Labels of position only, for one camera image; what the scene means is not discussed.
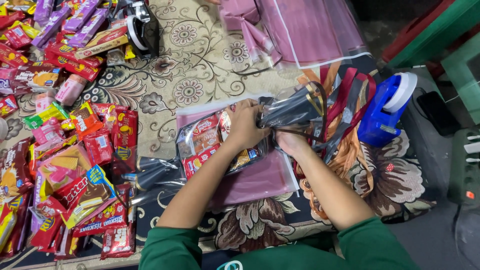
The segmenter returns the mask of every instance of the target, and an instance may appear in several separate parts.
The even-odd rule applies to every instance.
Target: phone
[[[444,100],[435,92],[423,94],[417,98],[417,103],[438,134],[447,136],[460,129],[460,123],[447,108]]]

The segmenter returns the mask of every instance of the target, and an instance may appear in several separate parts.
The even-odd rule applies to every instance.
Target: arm
[[[276,139],[298,162],[320,205],[338,230],[375,216],[367,203],[317,156],[304,137],[277,132]]]
[[[256,101],[252,99],[239,101],[234,113],[227,107],[231,121],[230,134],[222,146],[173,197],[158,219],[157,227],[187,229],[198,226],[233,158],[270,134],[270,129],[259,129],[255,125],[256,116],[261,109],[262,106],[256,105]]]

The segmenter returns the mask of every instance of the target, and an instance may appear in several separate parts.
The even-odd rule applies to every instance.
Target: hand
[[[298,154],[305,154],[306,151],[312,149],[305,137],[293,133],[276,131],[275,140],[285,153],[295,159]]]
[[[244,99],[237,102],[235,112],[227,106],[230,118],[230,133],[225,140],[226,144],[234,145],[238,152],[252,148],[270,134],[270,128],[258,128],[256,119],[263,105],[258,105],[253,99]]]

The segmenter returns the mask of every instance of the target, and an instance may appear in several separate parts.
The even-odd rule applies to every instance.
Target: black tape dispenser
[[[143,1],[127,5],[128,41],[142,60],[159,56],[160,23]]]

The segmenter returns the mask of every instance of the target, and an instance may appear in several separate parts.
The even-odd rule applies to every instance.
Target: gold ribbon
[[[313,95],[315,93],[312,86],[310,84],[307,84],[305,87],[307,87],[308,91],[310,92],[309,94],[305,95],[307,97],[308,101],[312,104],[312,106],[315,108],[315,110],[317,110],[318,114],[320,116],[323,116],[324,115],[324,112],[323,112],[324,102],[323,102],[323,100],[320,97],[317,97],[318,100],[320,101],[320,106],[322,108],[322,109],[320,109],[317,106],[317,103],[315,103],[315,101],[313,101],[312,97],[310,96],[310,95]]]

